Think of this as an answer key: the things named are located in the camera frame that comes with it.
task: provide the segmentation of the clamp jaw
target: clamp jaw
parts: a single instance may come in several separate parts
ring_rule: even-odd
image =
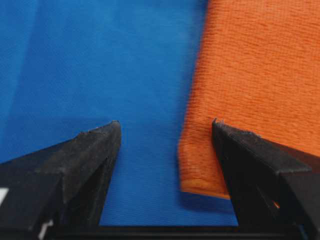
[[[43,239],[49,226],[97,226],[121,145],[117,121],[0,164],[0,234]]]

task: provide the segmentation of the blue fabric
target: blue fabric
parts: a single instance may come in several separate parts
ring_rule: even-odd
[[[179,191],[177,144],[204,0],[1,0],[1,161],[119,120],[102,225],[235,225]]]

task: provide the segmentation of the orange fabric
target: orange fabric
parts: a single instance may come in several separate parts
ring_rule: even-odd
[[[228,198],[211,144],[216,117],[320,156],[320,1],[209,2],[180,180],[182,191]]]

